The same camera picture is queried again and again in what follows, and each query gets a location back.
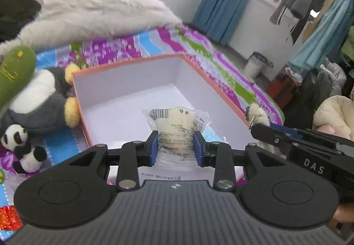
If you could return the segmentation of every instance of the cardboard box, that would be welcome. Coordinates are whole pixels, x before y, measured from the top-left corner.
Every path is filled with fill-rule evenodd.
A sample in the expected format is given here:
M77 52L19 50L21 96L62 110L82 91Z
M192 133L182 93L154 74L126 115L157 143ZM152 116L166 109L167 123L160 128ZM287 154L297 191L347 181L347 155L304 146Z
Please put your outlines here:
M89 146L146 140L142 110L185 107L208 112L210 126L234 149L254 142L242 111L182 54L105 64L74 73Z

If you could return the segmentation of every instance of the blue garment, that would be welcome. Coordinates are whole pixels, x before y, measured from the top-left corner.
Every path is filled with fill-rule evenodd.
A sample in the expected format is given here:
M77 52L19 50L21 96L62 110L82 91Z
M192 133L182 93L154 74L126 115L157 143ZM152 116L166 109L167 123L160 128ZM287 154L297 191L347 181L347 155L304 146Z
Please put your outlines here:
M335 0L315 32L289 61L291 67L298 71L319 68L329 53L339 49L354 21L353 14L354 0Z
M228 43L249 0L202 0L192 24L207 37Z

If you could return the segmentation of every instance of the yellow plush foot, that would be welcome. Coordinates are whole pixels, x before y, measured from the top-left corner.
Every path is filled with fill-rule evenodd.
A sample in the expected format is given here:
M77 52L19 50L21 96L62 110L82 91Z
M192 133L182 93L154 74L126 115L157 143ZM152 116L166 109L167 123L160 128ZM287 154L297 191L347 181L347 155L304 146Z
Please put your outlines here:
M65 81L67 84L73 85L73 73L80 71L80 68L76 64L69 64L65 67Z
M67 98L64 106L64 118L67 126L71 128L79 125L80 113L76 97Z

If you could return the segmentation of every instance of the trash can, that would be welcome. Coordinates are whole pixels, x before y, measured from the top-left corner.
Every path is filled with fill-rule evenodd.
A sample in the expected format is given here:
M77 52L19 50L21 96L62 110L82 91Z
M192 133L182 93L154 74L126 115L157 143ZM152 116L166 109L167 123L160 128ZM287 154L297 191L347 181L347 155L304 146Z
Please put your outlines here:
M259 52L254 52L247 60L247 64L244 68L244 74L245 76L255 79L265 65L273 67L273 63L269 62L264 55Z

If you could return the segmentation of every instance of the plush toy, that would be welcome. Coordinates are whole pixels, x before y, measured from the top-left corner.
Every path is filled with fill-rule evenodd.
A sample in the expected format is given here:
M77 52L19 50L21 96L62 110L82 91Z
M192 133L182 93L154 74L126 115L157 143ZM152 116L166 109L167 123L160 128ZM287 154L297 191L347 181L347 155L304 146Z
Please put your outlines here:
M10 50L0 65L0 108L19 93L31 80L36 54L27 46Z
M66 97L73 85L72 74L79 67L53 67L35 71L29 83L3 113L2 128L19 124L30 134L47 134L61 127L76 127L80 114L75 97Z
M268 114L256 103L252 103L249 107L246 108L246 120L250 122L250 129L254 124L258 123L270 126ZM277 147L262 141L257 141L257 144L259 147L262 147L263 149L284 158Z
M12 151L18 160L12 162L14 171L18 174L28 174L38 171L47 159L47 153L41 146L32 146L28 142L27 131L18 124L11 125L1 137L1 144Z

